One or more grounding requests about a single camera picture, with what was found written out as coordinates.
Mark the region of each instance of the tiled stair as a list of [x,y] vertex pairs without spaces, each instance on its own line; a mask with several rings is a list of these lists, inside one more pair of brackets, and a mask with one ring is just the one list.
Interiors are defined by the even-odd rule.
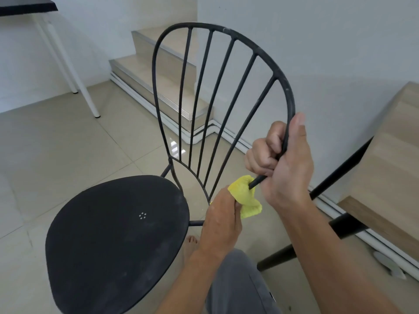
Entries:
[[[156,27],[133,31],[136,54],[111,60],[114,78],[119,78],[136,93],[141,95],[154,108],[151,61],[155,43],[166,27]],[[184,51],[186,46],[186,28],[178,29],[166,36],[160,46],[156,62],[157,91],[160,111],[169,117],[175,126],[179,124],[179,90]],[[192,31],[188,61],[182,96],[181,125],[186,135],[191,134],[192,113],[194,107],[194,84],[196,81],[196,54],[198,41]],[[195,116],[194,131],[204,125],[208,103],[199,99]]]

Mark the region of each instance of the black metal chair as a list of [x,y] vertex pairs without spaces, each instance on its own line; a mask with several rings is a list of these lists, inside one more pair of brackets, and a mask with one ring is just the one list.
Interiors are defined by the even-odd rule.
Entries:
[[[181,152],[179,152],[179,159],[172,156],[169,152],[160,116],[156,88],[156,57],[161,42],[170,32],[179,28],[188,28],[179,94],[179,124],[181,123],[182,92],[191,32],[194,28],[209,30],[196,89],[190,152],[187,164],[182,161]],[[214,32],[221,32],[231,36],[231,41],[209,103],[198,169],[195,173],[191,169],[194,119],[202,77]],[[218,86],[236,41],[247,45],[253,51],[253,54],[221,125],[206,177],[204,182],[202,182],[199,179],[199,170],[201,168],[208,121]],[[272,77],[238,131],[208,195],[205,186],[221,134],[258,56],[271,68]],[[203,224],[203,221],[189,220],[188,204],[176,177],[173,166],[174,161],[181,163],[196,177],[209,203],[228,158],[244,129],[276,80],[280,82],[285,93],[288,107],[288,122],[295,114],[294,98],[290,85],[278,65],[247,37],[222,26],[196,22],[170,26],[162,33],[155,45],[152,72],[155,106],[168,155],[168,166],[161,176],[141,175],[125,177],[93,186],[71,199],[57,214],[48,230],[45,251],[52,295],[56,305],[64,314],[120,314],[129,310],[165,274],[181,248],[188,227],[201,226]],[[181,126],[179,125],[179,150],[181,150],[182,143],[180,137]],[[282,152],[286,150],[287,137],[288,127]],[[171,171],[178,187],[164,178],[169,171]],[[263,178],[256,178],[249,187],[256,186]]]

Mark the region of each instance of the gray pants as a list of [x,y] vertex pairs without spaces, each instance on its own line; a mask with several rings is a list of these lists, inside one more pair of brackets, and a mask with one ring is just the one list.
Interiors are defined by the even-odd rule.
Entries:
[[209,314],[280,314],[256,265],[234,249],[217,271],[205,302]]

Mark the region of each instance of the yellow cloth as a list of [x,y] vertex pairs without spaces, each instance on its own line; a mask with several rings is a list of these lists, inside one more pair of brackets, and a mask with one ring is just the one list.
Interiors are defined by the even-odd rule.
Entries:
[[235,200],[242,204],[240,217],[247,218],[262,212],[262,204],[255,198],[255,189],[249,190],[249,183],[254,178],[245,175],[233,182],[228,190]]

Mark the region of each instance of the wooden tabletop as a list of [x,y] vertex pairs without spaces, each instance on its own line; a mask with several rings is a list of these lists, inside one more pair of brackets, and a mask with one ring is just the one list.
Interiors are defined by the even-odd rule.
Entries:
[[58,11],[51,0],[0,0],[0,16]]
[[419,84],[396,94],[338,205],[419,260]]

